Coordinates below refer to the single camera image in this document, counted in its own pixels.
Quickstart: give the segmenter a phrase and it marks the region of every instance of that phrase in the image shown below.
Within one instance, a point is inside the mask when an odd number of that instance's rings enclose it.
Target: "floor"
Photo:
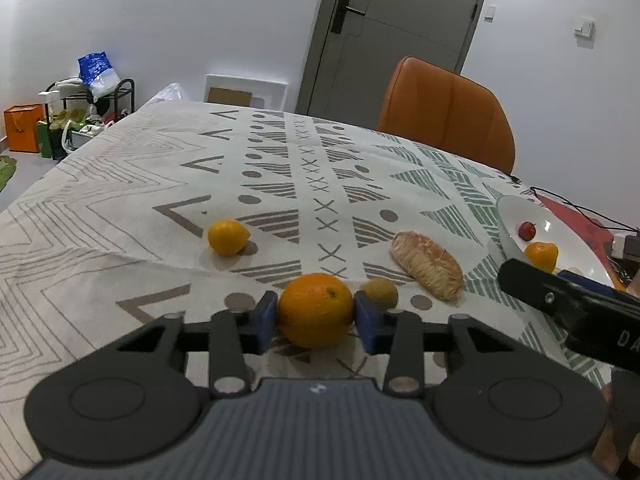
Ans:
[[[9,155],[18,161],[14,176],[6,187],[0,191],[0,212],[9,207],[31,184],[41,179],[56,163],[50,158],[42,158],[39,153],[11,152],[6,150],[2,155]]]

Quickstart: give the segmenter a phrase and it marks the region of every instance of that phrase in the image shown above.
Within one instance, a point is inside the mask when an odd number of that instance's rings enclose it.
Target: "black door handle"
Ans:
[[[350,0],[338,0],[338,6],[335,9],[334,23],[331,26],[331,32],[334,34],[341,34],[342,27],[344,26],[344,19],[347,16],[347,12],[353,12],[359,16],[365,16],[366,12],[349,7]]]

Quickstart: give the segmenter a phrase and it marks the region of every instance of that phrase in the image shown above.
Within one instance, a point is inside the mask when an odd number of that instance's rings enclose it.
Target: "door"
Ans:
[[[375,128],[398,61],[414,56],[453,72],[462,60],[478,4],[337,0],[308,114]]]

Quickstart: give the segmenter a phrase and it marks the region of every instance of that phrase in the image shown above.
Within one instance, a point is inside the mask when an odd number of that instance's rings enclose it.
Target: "yellow fruit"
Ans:
[[[525,256],[533,264],[545,272],[553,272],[558,262],[558,246],[544,242],[533,242],[524,249]]]
[[[278,302],[282,333],[302,348],[334,346],[353,322],[353,298],[335,276],[315,272],[293,280]]]
[[[213,222],[207,232],[209,245],[220,256],[239,253],[249,239],[249,231],[236,220]]]
[[[398,304],[398,288],[386,278],[374,278],[363,283],[360,290],[369,297],[380,310],[395,308]]]

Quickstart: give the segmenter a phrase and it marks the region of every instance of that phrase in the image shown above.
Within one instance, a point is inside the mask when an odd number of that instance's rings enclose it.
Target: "white plate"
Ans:
[[[500,226],[500,241],[508,258],[527,262],[524,249],[533,242],[548,242],[558,246],[558,269],[580,270],[580,273],[603,285],[613,286],[611,278],[598,257],[589,246],[564,222],[546,207],[520,196],[503,196],[497,203]],[[518,236],[518,227],[523,222],[536,225],[536,237],[525,242]]]

